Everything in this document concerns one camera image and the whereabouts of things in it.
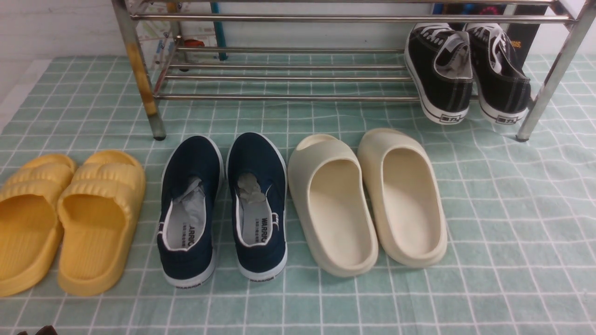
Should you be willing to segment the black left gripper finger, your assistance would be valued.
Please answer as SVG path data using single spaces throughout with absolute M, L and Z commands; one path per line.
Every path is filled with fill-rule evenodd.
M 17 333 L 17 335 L 28 335 L 28 332 L 22 331 Z M 53 326 L 44 326 L 38 331 L 36 331 L 34 335 L 58 335 L 58 333 Z

